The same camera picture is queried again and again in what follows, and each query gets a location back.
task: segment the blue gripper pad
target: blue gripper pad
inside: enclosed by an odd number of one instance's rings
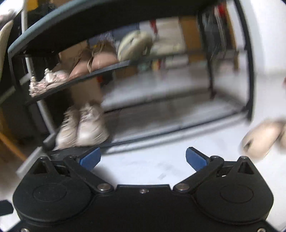
[[[208,162],[198,153],[194,152],[190,148],[186,150],[186,160],[189,165],[196,171],[199,171],[203,167],[207,166]]]
[[[91,153],[79,160],[79,164],[91,171],[100,161],[101,153],[100,148],[96,148]]]

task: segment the rack leg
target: rack leg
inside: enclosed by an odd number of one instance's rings
[[[210,96],[211,96],[211,98],[214,98],[215,91],[213,89],[213,71],[212,71],[212,64],[211,64],[211,60],[210,60],[211,55],[210,55],[209,50],[208,50],[208,42],[206,39],[206,32],[204,30],[204,25],[202,22],[202,12],[199,12],[199,14],[198,14],[198,24],[199,24],[199,28],[200,28],[200,34],[202,37],[202,42],[203,42],[204,51],[206,54],[207,65],[208,65],[208,77],[209,77],[209,81],[210,81],[210,85],[209,85]]]
[[[15,86],[16,91],[21,93],[21,95],[23,96],[21,98],[22,99],[21,105],[23,107],[23,111],[24,111],[25,115],[28,118],[29,124],[30,124],[30,126],[32,128],[32,132],[33,132],[34,138],[36,139],[38,144],[40,146],[42,146],[44,150],[46,150],[46,146],[43,143],[43,140],[41,138],[41,133],[38,130],[37,125],[34,122],[33,116],[31,114],[31,112],[29,111],[28,106],[25,105],[26,97],[25,97],[25,94],[23,93],[23,90],[22,90],[22,87],[21,87],[21,84],[20,84],[19,80],[17,80],[16,77],[15,77],[14,70],[13,70],[12,58],[9,55],[8,55],[8,57],[9,57],[9,66],[10,66],[11,78],[12,78],[12,81],[13,81],[13,84]]]
[[[251,48],[248,26],[246,23],[242,6],[240,4],[240,0],[234,0],[234,3],[236,5],[237,12],[240,17],[241,26],[245,38],[245,50],[247,51],[248,74],[249,74],[249,99],[245,108],[248,110],[247,119],[251,121],[253,116],[253,98],[254,98],[254,69],[253,69],[252,48]]]

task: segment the wall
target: wall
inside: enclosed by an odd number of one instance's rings
[[[249,27],[255,72],[286,72],[286,5],[281,0],[241,0]],[[227,4],[237,47],[244,46],[244,37],[233,1]],[[245,67],[245,56],[240,57]]]

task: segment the shoe rack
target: shoe rack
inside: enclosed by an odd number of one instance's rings
[[[40,138],[39,132],[33,122],[32,115],[29,112],[29,107],[37,102],[45,99],[46,97],[70,88],[71,86],[80,82],[85,82],[99,75],[110,74],[115,70],[120,70],[125,67],[133,67],[142,62],[152,61],[157,59],[163,59],[166,57],[175,57],[181,55],[191,56],[204,56],[207,60],[207,71],[209,84],[204,89],[194,89],[187,94],[193,95],[198,92],[209,93],[209,98],[215,97],[226,99],[227,101],[233,101],[235,104],[239,104],[238,110],[228,112],[226,115],[221,115],[213,119],[208,119],[205,122],[182,126],[173,130],[161,131],[152,135],[142,136],[136,139],[127,139],[117,143],[103,143],[99,147],[108,147],[120,144],[126,144],[136,142],[144,139],[149,139],[159,135],[168,134],[174,131],[211,123],[214,121],[222,120],[227,117],[236,114],[245,114],[247,120],[252,119],[253,110],[253,97],[254,97],[254,70],[253,70],[253,57],[250,44],[249,32],[244,16],[244,12],[239,0],[234,0],[237,7],[237,12],[241,20],[242,29],[245,37],[245,48],[235,51],[246,52],[248,58],[248,75],[249,75],[249,88],[248,88],[248,102],[246,104],[240,103],[238,100],[233,99],[231,96],[225,93],[221,93],[214,88],[214,75],[212,70],[211,54],[208,51],[208,44],[206,39],[206,33],[202,21],[202,14],[208,7],[214,5],[214,0],[201,0],[201,1],[177,1],[168,0],[167,2],[161,2],[160,0],[153,0],[152,2],[146,0],[139,0],[136,4],[132,0],[126,1],[112,1],[107,0],[104,2],[92,1],[92,0],[74,0],[68,2],[45,17],[40,19],[28,30],[26,30],[8,49],[8,58],[10,64],[11,77],[16,91],[22,92],[19,81],[15,78],[12,60],[17,56],[22,57],[49,57],[53,54],[60,53],[61,51],[81,42],[88,38],[92,38],[95,35],[104,33],[106,31],[116,29],[132,23],[138,23],[150,19],[168,18],[174,16],[192,16],[196,17],[198,26],[200,29],[200,37],[202,40],[203,48],[189,49],[184,52],[172,53],[168,55],[159,56],[144,56],[137,60],[123,61],[99,70],[96,70],[88,75],[84,75],[75,78],[69,82],[59,85],[53,89],[49,89],[43,94],[35,97],[26,98],[23,97],[22,104],[30,119],[31,128],[34,131],[36,137]],[[156,99],[155,101],[164,101],[165,98]],[[141,102],[136,105],[125,106],[124,108],[130,108],[138,105],[149,104],[149,102]],[[49,150],[45,143],[42,146],[45,150]]]

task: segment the tile floor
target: tile floor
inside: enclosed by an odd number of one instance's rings
[[[198,83],[206,83],[206,77],[200,80],[199,69],[185,68],[184,71],[180,69],[177,72],[171,70],[169,75],[174,80],[180,75],[186,75]],[[222,66],[216,73],[215,85],[227,89],[245,101],[247,90],[245,76],[243,71],[233,73],[231,68]],[[93,172],[113,185],[167,183],[173,187],[177,182],[194,173],[185,160],[185,151],[189,146],[195,147],[208,156],[219,155],[225,160],[235,161],[243,155],[240,142],[249,129],[265,118],[286,117],[286,89],[282,87],[283,78],[282,74],[256,78],[255,111],[251,124],[237,116],[150,141],[102,150],[101,162]],[[286,152],[275,145],[264,159],[253,162],[274,194],[274,205],[267,220],[281,230],[286,226]],[[11,200],[12,192],[20,181],[13,171],[13,169],[6,171],[6,178],[9,181],[1,183],[4,187],[1,186],[0,199]],[[2,217],[0,228],[7,230],[18,220],[15,213]]]

